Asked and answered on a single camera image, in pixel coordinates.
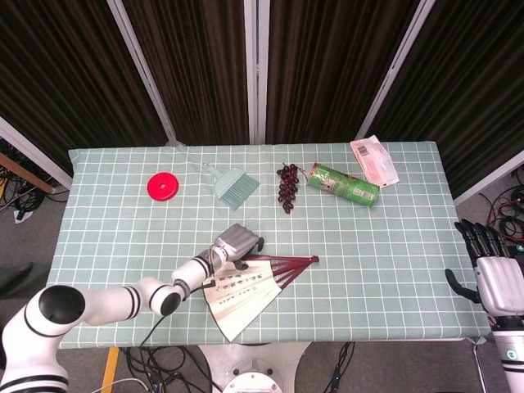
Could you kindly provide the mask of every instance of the dark red grapes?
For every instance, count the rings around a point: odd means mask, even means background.
[[[295,193],[298,191],[296,186],[299,183],[297,174],[298,167],[295,164],[285,165],[282,169],[277,171],[277,175],[280,176],[280,184],[278,185],[278,201],[282,203],[282,208],[286,214],[290,214],[293,209]]]

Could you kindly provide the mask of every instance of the white cable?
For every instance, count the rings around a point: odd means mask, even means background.
[[[118,381],[114,381],[112,383],[109,383],[109,384],[107,384],[105,386],[102,386],[100,389],[96,389],[95,391],[92,391],[91,393],[97,393],[98,391],[103,391],[104,389],[106,389],[109,386],[113,386],[113,385],[115,385],[117,383],[126,382],[126,381],[138,382],[138,383],[140,383],[140,385],[142,385],[144,387],[144,389],[146,391],[149,391],[149,389],[147,388],[147,385],[144,382],[142,382],[140,379],[138,379],[138,378],[123,378],[123,379],[119,379]]]

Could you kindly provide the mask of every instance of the red plastic lid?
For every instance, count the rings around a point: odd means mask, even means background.
[[[161,172],[147,182],[147,193],[155,201],[167,201],[178,191],[178,180],[173,174]]]

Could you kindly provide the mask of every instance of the brush bristles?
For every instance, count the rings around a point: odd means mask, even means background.
[[[231,209],[238,209],[244,201],[258,188],[258,180],[243,174],[220,198]]]

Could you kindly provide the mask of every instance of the grapes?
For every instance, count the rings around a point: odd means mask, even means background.
[[[282,203],[282,208],[287,215],[291,213],[294,205],[291,201],[296,199],[295,193],[298,192],[298,187],[296,186],[299,183],[297,177],[298,166],[295,164],[282,164],[282,169],[277,171],[277,175],[280,176],[280,184],[278,185],[278,201]]]

